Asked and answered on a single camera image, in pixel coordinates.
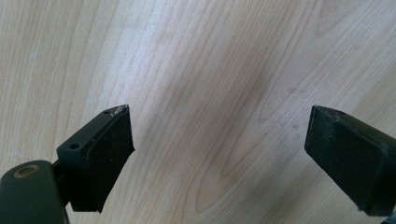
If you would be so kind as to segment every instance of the light wood surface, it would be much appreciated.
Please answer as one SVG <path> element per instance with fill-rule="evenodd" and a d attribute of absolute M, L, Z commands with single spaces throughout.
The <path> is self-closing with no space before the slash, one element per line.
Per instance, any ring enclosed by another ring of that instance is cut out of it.
<path fill-rule="evenodd" d="M 72 223 L 380 223 L 304 152 L 312 105 L 396 136 L 396 2 L 1 1 L 3 174 L 129 104 L 137 151 Z"/>

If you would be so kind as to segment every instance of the table top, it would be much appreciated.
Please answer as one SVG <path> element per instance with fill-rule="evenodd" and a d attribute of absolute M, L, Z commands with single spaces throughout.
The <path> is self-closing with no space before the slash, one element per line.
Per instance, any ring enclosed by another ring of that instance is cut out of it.
<path fill-rule="evenodd" d="M 396 136 L 396 2 L 1 1 L 0 173 L 100 111 L 136 152 L 71 223 L 380 223 L 304 151 L 312 105 Z"/>

